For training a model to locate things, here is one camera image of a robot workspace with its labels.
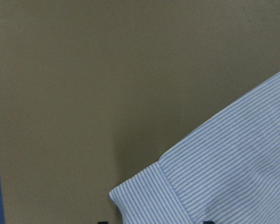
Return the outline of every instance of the blue and white striped cloth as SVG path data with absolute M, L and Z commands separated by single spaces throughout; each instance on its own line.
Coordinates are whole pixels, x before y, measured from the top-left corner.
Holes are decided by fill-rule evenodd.
M 109 196 L 124 224 L 280 224 L 280 72 Z

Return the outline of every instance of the striped sleeve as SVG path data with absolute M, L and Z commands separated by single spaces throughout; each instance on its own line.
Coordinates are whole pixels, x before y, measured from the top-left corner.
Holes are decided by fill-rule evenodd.
M 280 72 L 109 195 L 124 224 L 280 223 Z

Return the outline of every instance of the striped shirt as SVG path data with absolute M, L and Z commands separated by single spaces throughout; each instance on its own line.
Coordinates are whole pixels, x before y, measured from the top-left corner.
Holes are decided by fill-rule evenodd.
M 280 72 L 109 196 L 124 224 L 280 224 Z

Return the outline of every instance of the brown surface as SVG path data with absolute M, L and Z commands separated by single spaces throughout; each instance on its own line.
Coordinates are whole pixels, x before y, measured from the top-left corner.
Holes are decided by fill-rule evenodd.
M 0 0 L 6 223 L 116 223 L 113 187 L 279 70 L 280 0 Z

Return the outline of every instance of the striped fabric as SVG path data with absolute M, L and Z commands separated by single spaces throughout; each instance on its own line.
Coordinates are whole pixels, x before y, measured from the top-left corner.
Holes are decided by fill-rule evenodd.
M 280 72 L 109 196 L 124 224 L 279 224 Z

